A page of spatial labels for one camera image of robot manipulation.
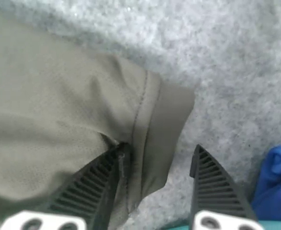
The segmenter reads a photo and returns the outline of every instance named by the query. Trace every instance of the teal object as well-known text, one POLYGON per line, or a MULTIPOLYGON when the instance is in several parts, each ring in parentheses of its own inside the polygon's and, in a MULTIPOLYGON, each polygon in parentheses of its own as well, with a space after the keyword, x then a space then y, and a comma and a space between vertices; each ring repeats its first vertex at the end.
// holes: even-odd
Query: teal object
MULTIPOLYGON (((265 230, 279 230, 281 229, 281 221, 260 220, 259 223, 265 230)), ((188 226, 177 227, 169 230, 188 230, 188 226)))
POLYGON ((182 226, 182 227, 173 228, 173 229, 169 229, 169 230, 188 230, 188 225, 182 226))

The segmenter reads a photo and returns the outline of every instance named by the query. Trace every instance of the bolt hole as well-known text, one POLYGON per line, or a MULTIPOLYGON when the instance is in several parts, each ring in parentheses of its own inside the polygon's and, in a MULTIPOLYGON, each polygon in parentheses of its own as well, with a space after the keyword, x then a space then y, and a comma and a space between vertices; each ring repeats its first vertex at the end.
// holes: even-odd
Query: bolt hole
POLYGON ((74 223, 64 224, 59 230, 78 230, 78 227, 74 223))
POLYGON ((39 230, 42 225, 42 221, 40 219, 31 219, 24 224, 22 230, 39 230))
POLYGON ((220 229, 219 223, 214 218, 211 217, 204 217, 201 220, 201 224, 207 227, 208 229, 220 229))
POLYGON ((242 225, 239 227, 239 230, 254 230, 254 228, 252 228, 248 225, 242 225))

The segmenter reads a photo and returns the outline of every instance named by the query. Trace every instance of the stitching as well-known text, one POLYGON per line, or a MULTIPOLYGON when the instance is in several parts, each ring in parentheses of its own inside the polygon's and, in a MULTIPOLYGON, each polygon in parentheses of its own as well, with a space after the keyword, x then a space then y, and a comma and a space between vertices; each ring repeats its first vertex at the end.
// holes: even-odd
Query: stitching
MULTIPOLYGON (((143 89, 143 93, 141 95, 139 106, 138 106, 137 111, 136 111, 136 115, 135 115, 134 123, 133 123, 133 128, 132 128, 132 139, 131 139, 132 145, 133 145, 133 142, 134 142, 134 132, 135 132, 135 127, 136 127, 136 120, 138 118, 139 111, 140 111, 140 108, 142 107, 142 104, 143 104, 144 98, 145 98, 145 94, 146 94, 147 82, 148 82, 147 80, 148 80, 148 72, 146 71, 144 89, 143 89)), ((129 203, 128 203, 129 202, 128 184, 129 184, 128 177, 126 177, 126 180, 125 180, 125 197, 126 197, 125 201, 126 201, 126 204, 125 205, 126 205, 127 213, 130 214, 129 203)))
MULTIPOLYGON (((161 94, 161 88, 162 88, 162 83, 160 82, 159 83, 159 89, 158 89, 158 93, 157 93, 157 98, 156 98, 156 101, 155 101, 155 104, 154 104, 154 108, 153 108, 153 111, 152 111, 152 115, 151 115, 151 118, 150 118, 150 122, 149 122, 149 127, 148 127, 148 130, 147 130, 147 133, 146 133, 146 139, 145 139, 145 149, 146 149, 146 142, 148 140, 148 134, 150 132, 150 123, 152 121, 152 117, 153 117, 153 114, 154 114, 154 111, 156 110, 156 105, 159 101, 159 98, 160 98, 160 94, 161 94)), ((144 152, 144 155, 142 157, 142 168, 141 168, 141 171, 143 172, 144 171, 144 158, 145 158, 145 152, 144 152)), ((142 177, 141 177, 141 190, 140 190, 140 195, 141 195, 141 198, 143 199, 143 180, 142 180, 142 177)))
POLYGON ((148 80, 148 72, 146 72, 144 90, 143 90, 143 93, 142 93, 142 95, 141 95, 140 103, 139 103, 139 106, 138 106, 138 109, 137 109, 137 112, 136 112, 136 115, 135 115, 135 119, 134 119, 134 124, 133 124, 133 129, 132 129, 132 144, 133 144, 133 142, 134 142, 134 135, 133 135, 133 134, 134 134, 134 132, 135 132, 136 120, 137 120, 137 118, 138 118, 139 111, 140 111, 140 108, 141 108, 141 106, 142 106, 142 103, 144 102, 144 98, 145 98, 145 94, 146 94, 147 80, 148 80))

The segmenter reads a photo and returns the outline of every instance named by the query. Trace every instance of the olive green pants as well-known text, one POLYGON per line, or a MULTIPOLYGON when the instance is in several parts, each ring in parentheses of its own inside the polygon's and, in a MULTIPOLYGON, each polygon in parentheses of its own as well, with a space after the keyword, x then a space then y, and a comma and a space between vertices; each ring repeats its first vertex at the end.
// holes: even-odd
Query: olive green pants
POLYGON ((111 216, 116 228, 165 184, 193 101, 190 90, 127 60, 0 13, 0 225, 106 151, 107 136, 134 148, 111 216))

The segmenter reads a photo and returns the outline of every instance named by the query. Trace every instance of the gray carpet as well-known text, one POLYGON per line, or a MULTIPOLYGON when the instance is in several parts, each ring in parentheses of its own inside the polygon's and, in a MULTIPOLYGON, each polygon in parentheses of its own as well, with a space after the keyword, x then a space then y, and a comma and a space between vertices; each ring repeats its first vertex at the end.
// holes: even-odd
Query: gray carpet
POLYGON ((281 144, 281 0, 0 0, 0 8, 196 88, 166 186, 123 229, 188 217, 197 143, 251 195, 262 158, 281 144))

